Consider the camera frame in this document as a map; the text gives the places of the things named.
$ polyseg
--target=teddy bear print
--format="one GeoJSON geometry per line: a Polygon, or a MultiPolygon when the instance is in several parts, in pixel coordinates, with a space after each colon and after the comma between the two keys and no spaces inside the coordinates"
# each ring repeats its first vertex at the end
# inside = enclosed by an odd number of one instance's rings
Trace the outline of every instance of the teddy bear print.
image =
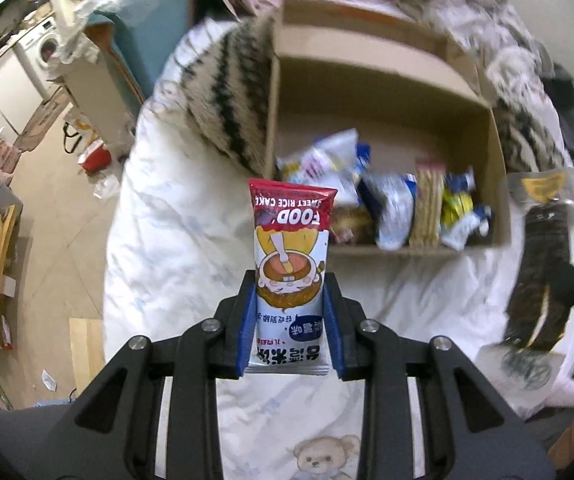
{"type": "Polygon", "coordinates": [[[360,447],[355,435],[321,436],[301,442],[293,450],[298,472],[291,480],[351,480],[341,469],[351,456],[360,453],[360,447]]]}

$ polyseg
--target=washing machine door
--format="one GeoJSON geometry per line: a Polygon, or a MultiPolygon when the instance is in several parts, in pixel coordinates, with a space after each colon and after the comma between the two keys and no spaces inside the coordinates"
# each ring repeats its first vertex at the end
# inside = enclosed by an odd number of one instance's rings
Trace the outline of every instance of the washing machine door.
{"type": "Polygon", "coordinates": [[[49,58],[58,48],[60,43],[60,38],[57,34],[45,34],[40,38],[40,43],[38,44],[37,54],[38,54],[38,64],[44,69],[47,68],[47,62],[49,58]]]}

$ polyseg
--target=cartoon character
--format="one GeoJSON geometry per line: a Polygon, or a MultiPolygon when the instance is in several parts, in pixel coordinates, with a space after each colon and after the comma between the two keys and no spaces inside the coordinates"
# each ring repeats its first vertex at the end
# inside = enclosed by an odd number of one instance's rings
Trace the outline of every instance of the cartoon character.
{"type": "Polygon", "coordinates": [[[265,231],[256,227],[256,237],[265,257],[256,269],[257,294],[267,304],[281,309],[313,300],[322,284],[325,263],[318,265],[309,255],[318,240],[316,229],[265,231]]]}
{"type": "Polygon", "coordinates": [[[351,480],[340,470],[350,457],[358,455],[360,447],[361,440],[355,435],[321,436],[301,442],[293,450],[298,472],[291,480],[351,480]]]}

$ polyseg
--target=white bed sheet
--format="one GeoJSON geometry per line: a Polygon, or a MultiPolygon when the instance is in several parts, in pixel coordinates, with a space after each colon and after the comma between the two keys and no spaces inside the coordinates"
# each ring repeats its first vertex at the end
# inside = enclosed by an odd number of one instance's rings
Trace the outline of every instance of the white bed sheet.
{"type": "MultiPolygon", "coordinates": [[[[207,20],[181,41],[138,119],[108,238],[107,359],[132,335],[168,338],[211,316],[253,267],[247,176],[202,139],[179,85],[183,67],[230,26],[207,20]]],[[[550,127],[558,126],[554,119],[550,127]]],[[[500,340],[506,325],[523,245],[515,209],[512,234],[505,250],[454,258],[330,257],[329,270],[368,317],[422,341],[447,335],[473,359],[481,346],[500,340]]],[[[574,228],[571,249],[574,261],[574,228]]],[[[557,349],[567,357],[550,403],[574,403],[567,379],[574,371],[574,314],[557,349]]],[[[218,393],[228,480],[310,478],[297,468],[299,443],[361,433],[363,385],[342,383],[333,372],[246,376],[220,381],[218,393]]],[[[339,471],[353,476],[356,461],[349,453],[339,471]]],[[[158,462],[162,474],[163,457],[158,462]]]]}

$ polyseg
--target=black strap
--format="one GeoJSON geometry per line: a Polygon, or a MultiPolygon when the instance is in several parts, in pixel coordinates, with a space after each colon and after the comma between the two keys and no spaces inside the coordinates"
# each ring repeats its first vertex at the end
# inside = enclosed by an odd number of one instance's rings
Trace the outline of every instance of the black strap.
{"type": "Polygon", "coordinates": [[[68,153],[69,155],[71,155],[72,153],[74,153],[76,151],[78,144],[80,144],[80,141],[83,140],[83,136],[80,132],[76,132],[75,134],[67,133],[67,129],[70,126],[71,126],[71,124],[69,124],[69,123],[65,123],[62,126],[62,132],[65,134],[65,136],[62,139],[62,147],[65,149],[65,153],[68,153]],[[67,149],[67,139],[76,139],[74,142],[73,148],[71,148],[71,150],[67,149]]]}

